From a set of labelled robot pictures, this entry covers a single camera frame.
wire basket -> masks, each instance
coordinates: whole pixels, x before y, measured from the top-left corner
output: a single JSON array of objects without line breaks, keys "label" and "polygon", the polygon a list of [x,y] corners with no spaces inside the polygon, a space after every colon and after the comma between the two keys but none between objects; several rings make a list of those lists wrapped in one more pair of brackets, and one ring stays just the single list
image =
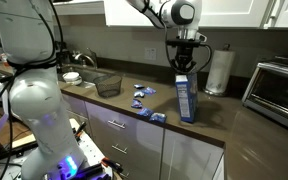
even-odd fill
[{"label": "wire basket", "polygon": [[108,98],[121,93],[122,77],[117,75],[105,75],[94,79],[99,96]]}]

faucet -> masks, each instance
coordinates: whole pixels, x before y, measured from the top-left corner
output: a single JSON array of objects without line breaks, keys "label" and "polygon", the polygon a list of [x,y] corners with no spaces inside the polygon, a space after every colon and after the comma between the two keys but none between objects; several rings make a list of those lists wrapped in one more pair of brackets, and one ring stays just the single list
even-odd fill
[{"label": "faucet", "polygon": [[86,61],[85,61],[85,59],[86,59],[86,60],[88,60],[91,64],[93,64],[94,69],[97,69],[97,57],[96,57],[96,53],[93,52],[93,51],[91,51],[90,48],[87,48],[87,49],[91,52],[91,56],[88,56],[88,55],[83,54],[83,53],[78,53],[78,54],[75,56],[74,59],[78,61],[78,60],[81,59],[81,57],[84,57],[83,59],[80,60],[80,61],[82,61],[82,65],[83,65],[84,67],[87,67],[87,64],[86,64]]}]

kitchen counter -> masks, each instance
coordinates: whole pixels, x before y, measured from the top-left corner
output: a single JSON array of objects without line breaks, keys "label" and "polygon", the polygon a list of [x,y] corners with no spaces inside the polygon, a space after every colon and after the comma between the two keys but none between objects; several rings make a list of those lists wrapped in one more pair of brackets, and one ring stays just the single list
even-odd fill
[{"label": "kitchen counter", "polygon": [[[0,64],[0,72],[9,74],[11,68]],[[165,124],[158,126],[225,147],[225,166],[228,180],[288,179],[288,130],[258,113],[242,106],[239,99],[212,97],[198,94],[196,122],[179,120],[174,85],[156,83],[154,78],[138,78],[122,74],[122,92],[112,98],[101,98],[95,87],[84,89],[59,82],[64,94],[109,108],[129,116],[138,110],[130,107],[140,83],[152,87],[157,93],[141,99],[143,105],[167,115]]]}]

paper towel roll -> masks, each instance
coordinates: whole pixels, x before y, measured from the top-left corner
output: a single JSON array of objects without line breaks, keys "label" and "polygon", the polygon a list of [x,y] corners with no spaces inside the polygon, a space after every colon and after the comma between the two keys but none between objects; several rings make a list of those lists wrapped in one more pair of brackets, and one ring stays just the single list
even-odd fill
[{"label": "paper towel roll", "polygon": [[214,95],[225,93],[234,58],[234,51],[214,51],[206,91],[210,91]]}]

white wall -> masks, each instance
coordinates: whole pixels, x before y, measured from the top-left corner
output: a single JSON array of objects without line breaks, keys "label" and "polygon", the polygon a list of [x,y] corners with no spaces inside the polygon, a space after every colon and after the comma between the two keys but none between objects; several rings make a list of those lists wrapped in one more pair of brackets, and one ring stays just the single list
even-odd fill
[{"label": "white wall", "polygon": [[[164,48],[164,31],[154,28],[107,27],[104,15],[67,16],[69,25],[63,27],[64,39],[71,50],[87,52],[89,47],[99,57],[168,66]],[[213,49],[230,43],[237,56],[232,74],[250,77],[259,55],[288,54],[288,31],[201,29]],[[169,38],[176,36],[170,30]],[[157,48],[157,60],[144,59],[144,48]],[[198,48],[194,59],[202,64],[207,51]]]}]

